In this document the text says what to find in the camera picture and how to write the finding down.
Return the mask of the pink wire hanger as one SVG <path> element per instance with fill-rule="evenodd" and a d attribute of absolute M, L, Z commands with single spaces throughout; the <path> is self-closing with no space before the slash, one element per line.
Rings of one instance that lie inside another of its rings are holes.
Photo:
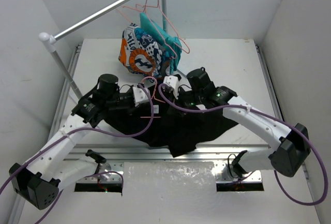
<path fill-rule="evenodd" d="M 147 79 L 150 79 L 151 82 L 154 84 L 154 89 L 153 89 L 153 93 L 152 93 L 152 96 L 151 96 L 151 99 L 157 101 L 157 102 L 161 102 L 161 103 L 165 103 L 164 100 L 160 100 L 158 99 L 156 96 L 155 96 L 155 93 L 156 93 L 156 89 L 157 89 L 157 79 L 154 78 L 154 77 L 151 77 L 151 76 L 147 76 L 147 77 L 144 77 L 142 80 L 141 80 L 141 83 L 143 83 L 144 81 L 146 81 Z"/>

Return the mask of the black shirt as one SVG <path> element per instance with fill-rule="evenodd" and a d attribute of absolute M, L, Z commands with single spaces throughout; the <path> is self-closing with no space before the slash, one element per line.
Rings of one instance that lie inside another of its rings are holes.
<path fill-rule="evenodd" d="M 106 106 L 107 96 L 119 91 L 116 80 L 102 81 L 99 89 L 106 96 Z M 177 117 L 165 113 L 168 106 L 152 100 L 131 111 L 107 112 L 104 120 L 120 133 L 135 135 L 135 139 L 150 147 L 167 146 L 173 157 L 192 152 L 198 143 L 213 141 L 237 126 L 237 122 L 223 117 L 222 110 Z"/>

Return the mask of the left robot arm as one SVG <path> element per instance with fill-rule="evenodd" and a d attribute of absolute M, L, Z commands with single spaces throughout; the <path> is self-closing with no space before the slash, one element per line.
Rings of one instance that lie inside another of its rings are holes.
<path fill-rule="evenodd" d="M 99 166 L 106 163 L 99 153 L 88 150 L 66 167 L 61 165 L 66 156 L 87 134 L 96 131 L 111 111 L 135 107 L 140 91 L 132 85 L 121 92 L 117 76 L 101 75 L 46 145 L 24 164 L 11 166 L 9 179 L 4 184 L 11 183 L 14 191 L 37 209 L 49 207 L 64 188 L 95 174 Z"/>

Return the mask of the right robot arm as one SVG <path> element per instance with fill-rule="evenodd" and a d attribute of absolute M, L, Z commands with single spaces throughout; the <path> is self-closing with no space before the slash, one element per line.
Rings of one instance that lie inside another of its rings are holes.
<path fill-rule="evenodd" d="M 235 155 L 226 168 L 230 178 L 243 178 L 255 170 L 274 170 L 286 177 L 296 174 L 311 152 L 305 126 L 298 123 L 292 127 L 260 112 L 230 88 L 215 87 L 203 67 L 189 72 L 187 79 L 191 87 L 189 91 L 181 89 L 180 76 L 164 78 L 159 92 L 170 106 L 179 112 L 199 117 L 214 114 L 216 120 L 212 122 L 213 131 L 225 132 L 233 125 L 240 124 L 268 144 L 266 150 L 243 150 Z M 167 98 L 164 92 L 172 93 L 174 99 Z"/>

